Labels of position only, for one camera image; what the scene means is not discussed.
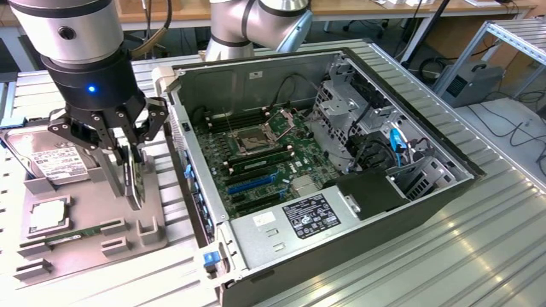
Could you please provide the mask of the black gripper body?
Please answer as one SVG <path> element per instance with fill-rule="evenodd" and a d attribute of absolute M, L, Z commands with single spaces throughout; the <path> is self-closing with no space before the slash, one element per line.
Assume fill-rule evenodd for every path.
<path fill-rule="evenodd" d="M 129 50 L 117 52 L 94 63 L 67 64 L 42 56 L 50 76 L 66 100 L 71 118 L 89 125 L 101 115 L 109 128 L 122 120 L 133 126 L 146 106 L 134 75 Z"/>

